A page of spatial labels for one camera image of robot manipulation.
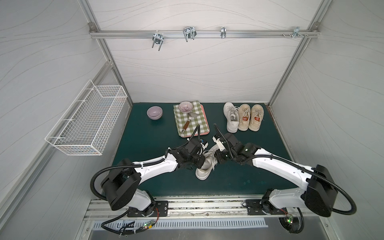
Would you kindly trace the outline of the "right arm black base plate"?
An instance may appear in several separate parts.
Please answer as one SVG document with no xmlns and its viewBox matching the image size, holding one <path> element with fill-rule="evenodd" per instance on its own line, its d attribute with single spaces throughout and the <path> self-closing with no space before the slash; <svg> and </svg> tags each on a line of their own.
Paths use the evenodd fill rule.
<svg viewBox="0 0 384 240">
<path fill-rule="evenodd" d="M 275 208 L 269 201 L 265 200 L 245 200 L 242 207 L 247 210 L 247 214 L 250 216 L 285 215 L 282 210 Z"/>
</svg>

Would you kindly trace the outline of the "white sneaker with laces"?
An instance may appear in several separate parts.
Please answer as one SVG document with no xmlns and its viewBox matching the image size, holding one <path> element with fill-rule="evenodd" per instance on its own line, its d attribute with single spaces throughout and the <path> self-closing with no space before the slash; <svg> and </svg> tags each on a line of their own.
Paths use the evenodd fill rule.
<svg viewBox="0 0 384 240">
<path fill-rule="evenodd" d="M 215 156 L 215 153 L 219 149 L 220 148 L 218 145 L 214 145 L 210 150 L 207 150 L 203 153 L 203 156 L 205 157 L 204 164 L 201 168 L 196 169 L 196 177 L 199 180 L 206 180 L 209 177 L 211 171 L 215 169 L 215 166 L 218 164 L 218 160 Z"/>
</svg>

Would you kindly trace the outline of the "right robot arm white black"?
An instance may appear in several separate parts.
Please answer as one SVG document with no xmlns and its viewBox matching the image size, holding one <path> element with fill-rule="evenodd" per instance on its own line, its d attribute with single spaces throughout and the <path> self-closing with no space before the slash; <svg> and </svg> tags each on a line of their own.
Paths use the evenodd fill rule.
<svg viewBox="0 0 384 240">
<path fill-rule="evenodd" d="M 307 208 L 321 217 L 331 216 L 338 191 L 329 184 L 331 177 L 324 167 L 298 165 L 255 144 L 244 145 L 230 133 L 222 138 L 215 135 L 213 140 L 219 148 L 216 152 L 218 162 L 231 160 L 240 165 L 250 165 L 295 185 L 285 190 L 268 189 L 258 203 L 264 214 L 271 215 L 284 208 Z"/>
</svg>

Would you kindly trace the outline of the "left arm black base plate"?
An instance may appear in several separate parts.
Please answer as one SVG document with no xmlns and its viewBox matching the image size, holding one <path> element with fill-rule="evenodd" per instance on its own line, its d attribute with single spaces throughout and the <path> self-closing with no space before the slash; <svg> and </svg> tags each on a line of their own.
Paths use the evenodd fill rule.
<svg viewBox="0 0 384 240">
<path fill-rule="evenodd" d="M 168 201 L 154 201 L 143 211 L 140 211 L 136 208 L 130 208 L 130 211 L 127 213 L 128 217 L 166 217 L 168 215 Z"/>
</svg>

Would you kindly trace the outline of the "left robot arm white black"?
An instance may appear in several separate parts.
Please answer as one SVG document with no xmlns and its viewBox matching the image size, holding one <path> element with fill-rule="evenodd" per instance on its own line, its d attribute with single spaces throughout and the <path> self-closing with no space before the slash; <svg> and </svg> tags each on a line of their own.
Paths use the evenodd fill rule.
<svg viewBox="0 0 384 240">
<path fill-rule="evenodd" d="M 92 191 L 99 199 L 107 201 L 111 210 L 123 207 L 151 212 L 155 201 L 139 185 L 156 176 L 179 169 L 201 167 L 205 162 L 206 140 L 190 139 L 177 148 L 168 148 L 161 157 L 143 162 L 122 160 L 119 165 L 97 172 L 92 178 Z"/>
</svg>

